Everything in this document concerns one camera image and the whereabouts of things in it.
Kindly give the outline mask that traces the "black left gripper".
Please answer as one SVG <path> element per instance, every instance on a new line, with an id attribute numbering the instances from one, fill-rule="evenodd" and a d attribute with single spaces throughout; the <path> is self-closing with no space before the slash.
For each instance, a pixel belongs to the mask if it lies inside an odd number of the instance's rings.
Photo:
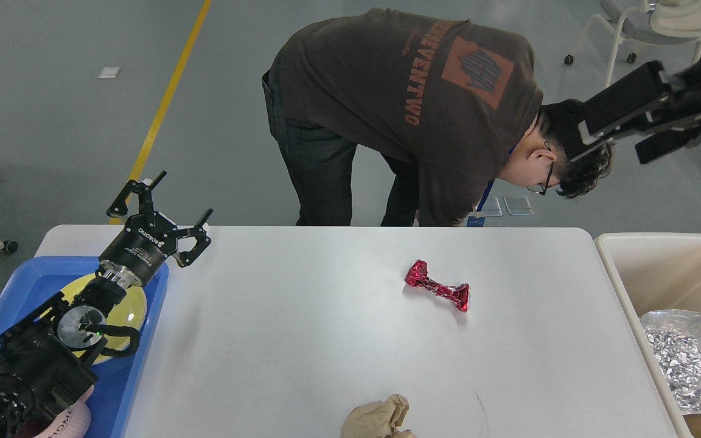
<path id="1" fill-rule="evenodd" d="M 108 217 L 126 217 L 128 197 L 138 197 L 139 213 L 126 220 L 119 235 L 101 252 L 99 264 L 101 269 L 124 267 L 134 276 L 131 283 L 139 287 L 152 280 L 168 256 L 172 255 L 178 266 L 190 266 L 212 241 L 205 225 L 213 208 L 208 208 L 189 228 L 177 228 L 175 222 L 154 210 L 153 189 L 166 175 L 166 171 L 161 171 L 153 180 L 129 180 L 106 209 Z M 195 244 L 190 250 L 177 251 L 177 241 L 183 238 L 194 238 Z"/>

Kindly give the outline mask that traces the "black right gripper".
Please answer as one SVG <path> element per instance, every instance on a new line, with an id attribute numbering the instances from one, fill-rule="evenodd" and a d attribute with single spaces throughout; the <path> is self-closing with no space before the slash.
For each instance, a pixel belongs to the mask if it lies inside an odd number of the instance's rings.
<path id="1" fill-rule="evenodd" d="M 669 75 L 659 61 L 649 61 L 584 103 L 578 146 L 570 147 L 576 162 L 601 146 L 631 135 L 640 164 L 701 145 L 701 121 L 692 124 L 689 111 L 701 113 L 701 57 Z"/>

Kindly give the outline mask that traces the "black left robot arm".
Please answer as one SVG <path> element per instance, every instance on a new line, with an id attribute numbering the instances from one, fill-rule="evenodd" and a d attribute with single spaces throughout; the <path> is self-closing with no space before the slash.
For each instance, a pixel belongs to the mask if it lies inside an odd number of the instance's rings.
<path id="1" fill-rule="evenodd" d="M 0 437 L 12 437 L 31 419 L 53 420 L 98 380 L 100 356 L 127 358 L 139 349 L 140 332 L 109 323 L 130 288 L 153 280 L 167 259 L 186 267 L 209 247 L 208 209 L 192 227 L 179 228 L 154 208 L 153 189 L 165 177 L 128 181 L 111 203 L 109 217 L 124 228 L 99 255 L 94 277 L 75 296 L 53 294 L 0 333 Z"/>

